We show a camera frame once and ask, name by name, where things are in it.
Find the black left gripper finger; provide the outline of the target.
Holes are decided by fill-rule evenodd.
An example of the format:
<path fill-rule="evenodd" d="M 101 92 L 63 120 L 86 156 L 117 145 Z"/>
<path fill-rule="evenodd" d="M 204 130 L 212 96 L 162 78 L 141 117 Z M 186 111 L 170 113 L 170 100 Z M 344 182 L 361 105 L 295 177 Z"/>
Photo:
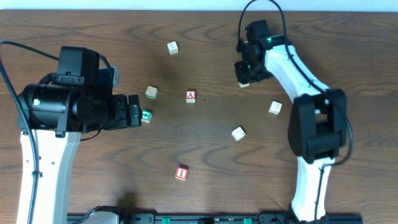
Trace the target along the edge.
<path fill-rule="evenodd" d="M 128 96 L 129 106 L 132 110 L 140 111 L 139 95 L 129 95 Z"/>
<path fill-rule="evenodd" d="M 132 115 L 129 117 L 128 126 L 129 127 L 140 127 L 142 125 L 141 117 L 139 115 Z"/>

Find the blue number 2 wooden block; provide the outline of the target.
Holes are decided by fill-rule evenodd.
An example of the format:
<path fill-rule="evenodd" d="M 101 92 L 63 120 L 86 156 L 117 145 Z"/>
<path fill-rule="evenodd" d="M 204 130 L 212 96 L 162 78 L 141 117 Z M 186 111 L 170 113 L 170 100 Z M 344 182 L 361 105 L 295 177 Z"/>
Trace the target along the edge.
<path fill-rule="evenodd" d="M 248 87 L 250 85 L 250 83 L 243 84 L 243 83 L 240 83 L 240 82 L 238 82 L 238 84 L 239 84 L 240 88 L 245 88 L 245 87 Z"/>

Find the plain engraved wooden block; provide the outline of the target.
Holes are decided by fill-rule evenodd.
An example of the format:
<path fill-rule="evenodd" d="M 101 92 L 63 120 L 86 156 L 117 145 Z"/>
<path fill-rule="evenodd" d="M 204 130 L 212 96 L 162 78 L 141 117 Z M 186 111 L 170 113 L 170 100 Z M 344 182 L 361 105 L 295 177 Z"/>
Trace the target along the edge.
<path fill-rule="evenodd" d="M 269 112 L 272 114 L 279 114 L 282 108 L 282 103 L 278 101 L 273 101 L 270 105 Z"/>

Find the red letter A wooden block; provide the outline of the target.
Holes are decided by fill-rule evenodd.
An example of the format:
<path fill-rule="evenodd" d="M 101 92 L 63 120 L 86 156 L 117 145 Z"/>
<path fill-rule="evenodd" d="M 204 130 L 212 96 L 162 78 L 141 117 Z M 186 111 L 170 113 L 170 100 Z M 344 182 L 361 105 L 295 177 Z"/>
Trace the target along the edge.
<path fill-rule="evenodd" d="M 195 90 L 187 90 L 185 99 L 187 103 L 195 103 L 196 102 L 196 91 Z"/>

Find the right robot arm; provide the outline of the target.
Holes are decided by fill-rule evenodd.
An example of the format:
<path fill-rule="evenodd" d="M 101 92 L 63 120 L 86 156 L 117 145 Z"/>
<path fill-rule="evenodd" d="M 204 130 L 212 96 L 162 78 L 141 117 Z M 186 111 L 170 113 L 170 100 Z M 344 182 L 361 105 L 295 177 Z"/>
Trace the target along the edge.
<path fill-rule="evenodd" d="M 290 221 L 330 223 L 325 210 L 329 175 L 346 161 L 337 161 L 340 149 L 353 146 L 345 93 L 322 83 L 282 35 L 239 39 L 236 50 L 243 58 L 234 65 L 240 85 L 275 77 L 292 101 L 287 137 L 298 170 Z"/>

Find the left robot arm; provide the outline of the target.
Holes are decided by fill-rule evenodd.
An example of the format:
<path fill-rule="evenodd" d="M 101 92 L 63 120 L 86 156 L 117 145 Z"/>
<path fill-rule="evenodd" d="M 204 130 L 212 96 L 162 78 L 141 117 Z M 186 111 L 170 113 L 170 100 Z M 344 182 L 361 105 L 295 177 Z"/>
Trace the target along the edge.
<path fill-rule="evenodd" d="M 141 126 L 139 97 L 30 84 L 19 99 L 27 121 L 20 122 L 23 163 L 17 222 L 66 223 L 82 134 Z"/>

